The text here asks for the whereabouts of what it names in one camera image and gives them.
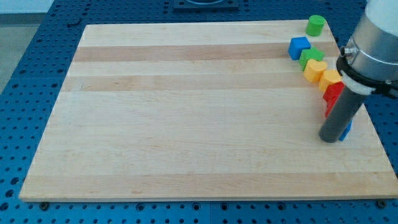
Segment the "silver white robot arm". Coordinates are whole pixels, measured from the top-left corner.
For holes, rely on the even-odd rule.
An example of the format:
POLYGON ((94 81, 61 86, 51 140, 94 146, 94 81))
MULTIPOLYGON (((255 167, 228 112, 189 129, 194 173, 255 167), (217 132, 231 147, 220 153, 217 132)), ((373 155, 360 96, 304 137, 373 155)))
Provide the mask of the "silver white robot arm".
POLYGON ((336 67, 352 92, 397 98, 397 0, 370 0, 336 67))

